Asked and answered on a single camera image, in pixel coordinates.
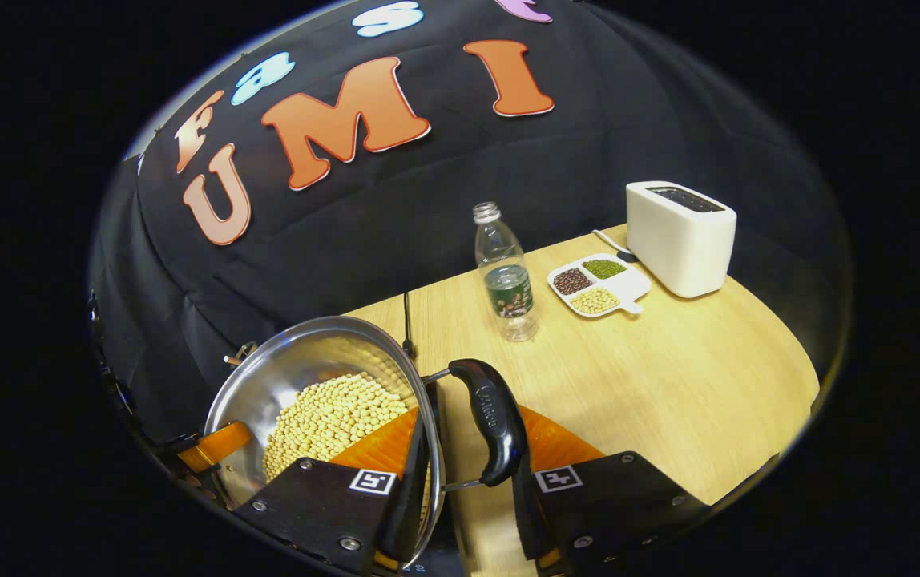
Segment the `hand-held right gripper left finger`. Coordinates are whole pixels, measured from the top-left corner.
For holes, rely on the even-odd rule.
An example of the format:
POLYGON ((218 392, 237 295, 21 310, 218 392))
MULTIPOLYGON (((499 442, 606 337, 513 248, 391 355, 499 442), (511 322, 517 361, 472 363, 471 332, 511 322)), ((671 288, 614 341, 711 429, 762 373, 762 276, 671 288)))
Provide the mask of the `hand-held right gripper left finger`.
POLYGON ((411 409, 331 462, 299 458, 234 514, 349 576, 394 572, 416 543, 428 463, 419 410, 411 409))

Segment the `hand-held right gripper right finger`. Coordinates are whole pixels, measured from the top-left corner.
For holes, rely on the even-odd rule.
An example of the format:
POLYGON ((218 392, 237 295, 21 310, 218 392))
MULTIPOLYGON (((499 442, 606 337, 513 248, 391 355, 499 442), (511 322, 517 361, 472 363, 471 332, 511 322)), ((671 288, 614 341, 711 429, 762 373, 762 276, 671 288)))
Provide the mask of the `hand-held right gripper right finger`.
POLYGON ((512 478, 523 554, 539 574, 631 574, 712 508, 633 450, 607 455, 521 408, 527 452, 512 478))

